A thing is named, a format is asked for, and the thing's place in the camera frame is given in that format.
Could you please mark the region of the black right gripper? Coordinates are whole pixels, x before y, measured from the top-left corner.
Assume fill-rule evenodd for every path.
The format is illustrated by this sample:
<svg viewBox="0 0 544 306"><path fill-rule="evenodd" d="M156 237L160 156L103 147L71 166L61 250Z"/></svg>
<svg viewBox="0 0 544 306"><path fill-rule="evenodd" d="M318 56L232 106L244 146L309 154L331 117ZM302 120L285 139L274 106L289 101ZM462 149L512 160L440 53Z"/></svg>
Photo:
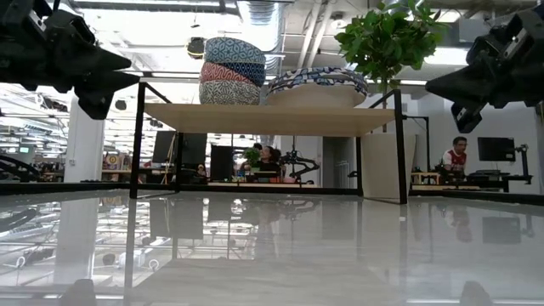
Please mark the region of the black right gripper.
<svg viewBox="0 0 544 306"><path fill-rule="evenodd" d="M467 63L426 83L431 94L458 103L450 110L459 133L479 125L485 104L532 106L544 100L544 8L519 11L507 24L477 37Z"/></svg>

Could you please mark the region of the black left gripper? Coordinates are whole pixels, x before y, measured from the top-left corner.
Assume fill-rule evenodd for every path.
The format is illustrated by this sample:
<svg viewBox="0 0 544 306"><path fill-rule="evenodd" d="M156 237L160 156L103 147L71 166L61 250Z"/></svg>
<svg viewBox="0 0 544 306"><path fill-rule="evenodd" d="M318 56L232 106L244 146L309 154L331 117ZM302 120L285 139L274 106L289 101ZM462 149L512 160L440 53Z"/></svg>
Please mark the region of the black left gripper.
<svg viewBox="0 0 544 306"><path fill-rule="evenodd" d="M109 72L130 67L131 60L97 47L86 22L62 9L63 1L0 0L0 82L28 91L74 88L82 110L92 119L105 119L115 92L139 77Z"/></svg>

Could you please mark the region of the blue-white patterned shallow plate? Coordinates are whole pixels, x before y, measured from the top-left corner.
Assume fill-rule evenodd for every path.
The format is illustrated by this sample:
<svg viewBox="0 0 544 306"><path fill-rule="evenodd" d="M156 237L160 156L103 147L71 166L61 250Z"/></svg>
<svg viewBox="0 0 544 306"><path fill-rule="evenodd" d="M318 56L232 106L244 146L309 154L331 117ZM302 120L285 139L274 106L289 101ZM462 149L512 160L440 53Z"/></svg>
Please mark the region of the blue-white patterned shallow plate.
<svg viewBox="0 0 544 306"><path fill-rule="evenodd" d="M365 101L367 95L357 93L353 87L303 85L279 93L267 94L265 104L287 107L348 108Z"/></svg>
<svg viewBox="0 0 544 306"><path fill-rule="evenodd" d="M351 82L356 86L364 87L367 85L366 80L361 74L352 71L317 71L278 77L269 82L268 89L301 85L307 82L317 82L325 85L334 85L335 83L348 84Z"/></svg>
<svg viewBox="0 0 544 306"><path fill-rule="evenodd" d="M364 81L365 77L356 71L351 71L341 67L313 67L313 68L301 68L294 71L287 71L282 75L270 80L269 82L283 82L295 79L307 79L309 78L318 78L329 75L345 75L353 78L354 80Z"/></svg>
<svg viewBox="0 0 544 306"><path fill-rule="evenodd" d="M337 78L315 78L315 79L305 79L305 80L294 80L292 82L286 82L280 85L274 85L272 86L268 94L276 94L281 91L286 91L290 89L294 89L303 85L318 85L318 86L324 86L324 87L332 87L332 86L348 86L353 87L354 90L359 94L368 94L368 85L365 81L358 82L353 80L344 80L344 79L337 79Z"/></svg>

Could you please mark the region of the hexagon-patterned ceramic bowl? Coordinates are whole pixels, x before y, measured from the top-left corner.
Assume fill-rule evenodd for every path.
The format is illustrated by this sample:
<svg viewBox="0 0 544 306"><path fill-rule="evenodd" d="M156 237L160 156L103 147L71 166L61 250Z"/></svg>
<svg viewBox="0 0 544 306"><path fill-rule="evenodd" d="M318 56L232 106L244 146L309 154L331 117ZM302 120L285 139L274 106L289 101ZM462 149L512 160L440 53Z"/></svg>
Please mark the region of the hexagon-patterned ceramic bowl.
<svg viewBox="0 0 544 306"><path fill-rule="evenodd" d="M204 60L212 63L251 63L264 65L262 50L243 40L232 37L214 37L205 43Z"/></svg>

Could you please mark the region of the scale-patterned ceramic bowl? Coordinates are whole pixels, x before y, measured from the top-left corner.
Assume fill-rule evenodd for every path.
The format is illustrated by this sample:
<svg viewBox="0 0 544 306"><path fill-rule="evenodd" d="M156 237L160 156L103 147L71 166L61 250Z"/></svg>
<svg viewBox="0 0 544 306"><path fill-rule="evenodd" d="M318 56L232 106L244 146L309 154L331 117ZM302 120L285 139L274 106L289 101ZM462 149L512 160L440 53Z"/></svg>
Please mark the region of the scale-patterned ceramic bowl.
<svg viewBox="0 0 544 306"><path fill-rule="evenodd" d="M220 63L220 65L243 75L258 87L264 85L266 77L265 65L256 63Z"/></svg>

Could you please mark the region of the wooden shelf with black legs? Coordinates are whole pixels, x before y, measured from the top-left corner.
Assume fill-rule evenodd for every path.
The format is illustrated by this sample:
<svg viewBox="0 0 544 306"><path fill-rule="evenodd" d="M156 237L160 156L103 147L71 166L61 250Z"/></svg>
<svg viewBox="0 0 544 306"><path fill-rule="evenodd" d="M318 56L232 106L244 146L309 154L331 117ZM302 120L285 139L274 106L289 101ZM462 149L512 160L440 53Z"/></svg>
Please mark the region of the wooden shelf with black legs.
<svg viewBox="0 0 544 306"><path fill-rule="evenodd" d="M139 163L143 136L144 113L161 120L180 133L220 132L242 134L254 132L264 135L353 137L356 146L357 187L355 189L287 187L272 184L264 187L237 185L182 186L174 185L171 190L180 192L213 191L235 193L278 193L309 195L357 195L363 197L362 179L362 137L374 129L395 123L397 171L399 185L399 204L408 203L409 191L406 185L405 134L403 121L407 118L402 112L401 91L393 89L367 108L296 108L279 106L243 105L184 105L184 104L146 104L145 92L154 88L147 82L138 85L137 111L133 136L132 174L129 184L130 197L135 198L139 190Z"/></svg>

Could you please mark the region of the person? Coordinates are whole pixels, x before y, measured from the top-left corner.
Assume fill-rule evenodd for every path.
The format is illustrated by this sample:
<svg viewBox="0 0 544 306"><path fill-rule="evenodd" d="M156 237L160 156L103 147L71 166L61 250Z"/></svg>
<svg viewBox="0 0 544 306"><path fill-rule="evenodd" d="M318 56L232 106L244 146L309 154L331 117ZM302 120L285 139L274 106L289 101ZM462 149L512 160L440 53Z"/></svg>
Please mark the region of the person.
<svg viewBox="0 0 544 306"><path fill-rule="evenodd" d="M459 136L453 139L452 148L442 156L442 164L446 171L464 174L467 163L467 139Z"/></svg>
<svg viewBox="0 0 544 306"><path fill-rule="evenodd" d="M271 146L264 146L260 150L260 159L256 164L263 172L276 172L281 171L280 166L281 152Z"/></svg>

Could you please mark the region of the white pillar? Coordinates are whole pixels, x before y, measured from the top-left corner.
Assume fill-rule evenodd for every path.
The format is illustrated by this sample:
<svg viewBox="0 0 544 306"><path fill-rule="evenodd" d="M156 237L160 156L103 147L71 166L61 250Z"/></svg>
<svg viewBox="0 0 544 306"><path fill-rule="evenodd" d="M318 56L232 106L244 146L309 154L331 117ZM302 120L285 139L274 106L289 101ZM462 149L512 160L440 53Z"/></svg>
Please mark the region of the white pillar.
<svg viewBox="0 0 544 306"><path fill-rule="evenodd" d="M105 122L94 120L72 96L65 155L65 183L101 179Z"/></svg>

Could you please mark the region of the black background desk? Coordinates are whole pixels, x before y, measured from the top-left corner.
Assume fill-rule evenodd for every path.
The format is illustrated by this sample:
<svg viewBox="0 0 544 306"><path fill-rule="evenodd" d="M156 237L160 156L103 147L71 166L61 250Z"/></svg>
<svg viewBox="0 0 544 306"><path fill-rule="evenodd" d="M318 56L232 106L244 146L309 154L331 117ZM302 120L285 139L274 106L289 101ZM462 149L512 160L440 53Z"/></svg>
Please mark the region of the black background desk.
<svg viewBox="0 0 544 306"><path fill-rule="evenodd" d="M510 183L513 181L524 182L525 184L532 183L532 175L519 175L502 173L499 170L478 170L475 173L470 173L466 180L471 185L478 186L485 190L501 190L504 193L510 192Z"/></svg>

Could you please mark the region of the light wooden bench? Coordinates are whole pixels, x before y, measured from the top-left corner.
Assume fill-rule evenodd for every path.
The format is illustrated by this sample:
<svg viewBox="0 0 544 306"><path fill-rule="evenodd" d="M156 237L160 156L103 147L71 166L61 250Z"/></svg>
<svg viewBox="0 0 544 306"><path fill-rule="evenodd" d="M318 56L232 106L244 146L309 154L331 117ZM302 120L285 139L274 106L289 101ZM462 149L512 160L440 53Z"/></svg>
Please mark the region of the light wooden bench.
<svg viewBox="0 0 544 306"><path fill-rule="evenodd" d="M415 172L411 174L411 184L439 185L440 174L436 172Z"/></svg>

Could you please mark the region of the white plant pot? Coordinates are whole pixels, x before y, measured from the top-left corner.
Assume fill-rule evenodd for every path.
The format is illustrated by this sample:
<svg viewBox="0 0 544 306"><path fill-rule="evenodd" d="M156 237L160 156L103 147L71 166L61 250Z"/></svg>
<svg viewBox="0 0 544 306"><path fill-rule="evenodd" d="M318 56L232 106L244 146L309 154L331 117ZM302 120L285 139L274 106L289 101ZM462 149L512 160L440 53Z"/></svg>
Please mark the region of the white plant pot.
<svg viewBox="0 0 544 306"><path fill-rule="evenodd" d="M396 135L369 133L361 140L362 180L365 197L400 201Z"/></svg>

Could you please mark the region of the green leafy plant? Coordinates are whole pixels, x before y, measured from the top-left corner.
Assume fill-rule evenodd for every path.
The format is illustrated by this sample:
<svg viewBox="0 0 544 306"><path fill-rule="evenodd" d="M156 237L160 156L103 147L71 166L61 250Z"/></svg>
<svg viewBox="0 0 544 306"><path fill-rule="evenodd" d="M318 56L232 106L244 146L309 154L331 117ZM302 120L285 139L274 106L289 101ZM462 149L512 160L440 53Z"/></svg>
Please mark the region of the green leafy plant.
<svg viewBox="0 0 544 306"><path fill-rule="evenodd" d="M335 39L347 63L377 83L382 94L396 89L396 76L405 67L415 71L433 55L446 24L425 0L378 3L363 16L354 17Z"/></svg>

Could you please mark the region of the black wall monitor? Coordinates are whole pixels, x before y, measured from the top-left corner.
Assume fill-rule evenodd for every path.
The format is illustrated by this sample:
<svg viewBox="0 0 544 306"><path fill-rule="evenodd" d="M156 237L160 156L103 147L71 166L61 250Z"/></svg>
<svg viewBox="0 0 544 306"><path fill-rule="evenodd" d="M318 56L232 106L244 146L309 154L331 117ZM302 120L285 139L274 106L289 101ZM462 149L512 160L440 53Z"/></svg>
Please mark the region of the black wall monitor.
<svg viewBox="0 0 544 306"><path fill-rule="evenodd" d="M478 137L479 159L482 162L515 162L514 139Z"/></svg>

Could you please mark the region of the black metal table frame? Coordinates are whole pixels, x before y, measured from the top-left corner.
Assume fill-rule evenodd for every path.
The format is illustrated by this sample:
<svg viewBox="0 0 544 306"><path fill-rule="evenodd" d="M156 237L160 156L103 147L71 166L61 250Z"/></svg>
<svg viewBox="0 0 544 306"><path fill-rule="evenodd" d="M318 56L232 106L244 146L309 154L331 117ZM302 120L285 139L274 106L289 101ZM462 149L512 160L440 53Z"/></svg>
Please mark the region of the black metal table frame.
<svg viewBox="0 0 544 306"><path fill-rule="evenodd" d="M0 183L0 196L79 192L96 190L130 190L130 183ZM160 191L201 191L227 193L267 193L327 196L358 196L355 189L300 188L300 187L257 187L213 186L185 184L180 187L164 184L138 184L138 190ZM442 196L479 201L496 201L544 207L544 195L495 193L471 190L410 190L409 196Z"/></svg>

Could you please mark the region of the silver ventilation duct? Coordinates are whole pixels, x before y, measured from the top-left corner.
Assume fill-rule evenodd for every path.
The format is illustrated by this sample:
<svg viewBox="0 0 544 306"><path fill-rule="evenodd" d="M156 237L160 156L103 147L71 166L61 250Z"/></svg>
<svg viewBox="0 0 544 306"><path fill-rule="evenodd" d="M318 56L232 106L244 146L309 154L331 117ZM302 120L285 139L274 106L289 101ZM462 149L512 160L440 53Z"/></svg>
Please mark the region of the silver ventilation duct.
<svg viewBox="0 0 544 306"><path fill-rule="evenodd" d="M281 18L282 5L269 1L249 1L246 3L246 11L249 21L254 26L271 26L278 24Z"/></svg>

